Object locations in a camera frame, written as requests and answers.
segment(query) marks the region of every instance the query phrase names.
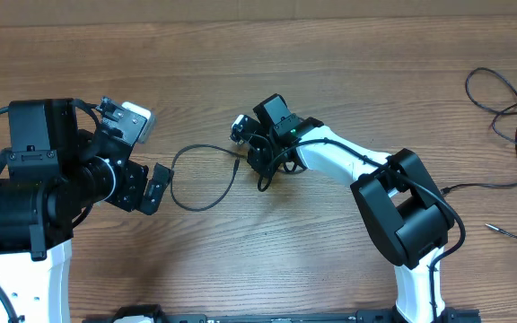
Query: wooden table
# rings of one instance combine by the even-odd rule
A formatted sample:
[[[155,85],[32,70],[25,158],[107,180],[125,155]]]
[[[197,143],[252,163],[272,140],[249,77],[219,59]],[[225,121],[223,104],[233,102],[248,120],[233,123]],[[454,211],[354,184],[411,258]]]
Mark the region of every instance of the wooden table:
[[[159,121],[133,160],[169,166],[188,144],[233,148],[233,119],[278,92],[293,112],[364,147],[414,150],[440,188],[512,181],[513,146],[464,93],[477,66],[517,87],[517,16],[0,29],[0,106],[102,95],[134,101]],[[472,86],[489,104],[513,100],[491,77],[477,76]],[[513,135],[516,123],[499,127]],[[92,123],[81,116],[80,127]],[[0,149],[9,144],[0,117]],[[232,163],[216,152],[186,154],[176,169],[178,198],[216,199]],[[370,241],[348,188],[307,172],[276,176],[259,193],[257,179],[242,163],[232,192],[203,213],[183,211],[169,194],[153,216],[95,207],[74,233],[74,321],[135,303],[212,315],[394,304],[392,266]],[[517,232],[517,188],[464,189],[447,199],[468,237],[443,261],[443,298],[481,309],[485,321],[517,320],[517,240],[484,227]],[[457,237],[452,230],[450,243]]]

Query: wall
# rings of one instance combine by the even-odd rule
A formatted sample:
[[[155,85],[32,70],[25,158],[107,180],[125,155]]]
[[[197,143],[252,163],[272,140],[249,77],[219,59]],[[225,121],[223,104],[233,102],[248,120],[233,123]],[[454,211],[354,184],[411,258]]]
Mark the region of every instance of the wall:
[[[0,26],[517,14],[517,0],[0,0]]]

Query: metal cable tip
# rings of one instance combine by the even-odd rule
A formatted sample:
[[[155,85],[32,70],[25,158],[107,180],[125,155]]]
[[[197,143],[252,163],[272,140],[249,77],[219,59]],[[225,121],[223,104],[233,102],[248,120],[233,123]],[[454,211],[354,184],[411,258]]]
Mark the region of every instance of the metal cable tip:
[[[494,225],[492,225],[492,224],[485,223],[485,225],[486,225],[486,227],[488,227],[488,228],[490,228],[490,229],[492,229],[492,230],[494,230],[494,231],[498,231],[498,232],[500,231],[500,228],[497,228],[497,227],[495,227],[495,226],[494,226]]]

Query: wooden surface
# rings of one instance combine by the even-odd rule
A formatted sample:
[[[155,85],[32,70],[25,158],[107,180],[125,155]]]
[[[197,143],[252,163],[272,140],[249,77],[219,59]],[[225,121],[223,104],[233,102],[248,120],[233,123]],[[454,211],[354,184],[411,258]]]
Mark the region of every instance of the wooden surface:
[[[517,14],[517,0],[0,0],[0,27]]]
[[[293,112],[344,138],[422,158],[439,187],[517,179],[513,147],[464,93],[477,66],[517,87],[517,17],[137,24],[0,29],[0,106],[10,100],[101,95],[151,108],[158,124],[133,160],[169,166],[188,144],[232,147],[233,119],[274,92]],[[489,77],[472,82],[483,102],[512,95]],[[517,117],[499,127],[513,134]],[[91,128],[81,116],[80,127]],[[0,117],[0,149],[9,145]],[[232,158],[188,153],[177,196],[216,199]],[[241,164],[214,209],[188,213],[166,194],[153,216],[102,204],[75,230],[70,275],[74,321],[135,303],[213,315],[344,312],[394,304],[392,266],[371,243],[348,188],[318,173],[276,176],[266,193]],[[466,244],[443,261],[449,306],[485,321],[517,320],[517,188],[457,191],[448,201]],[[451,231],[451,243],[457,239]]]

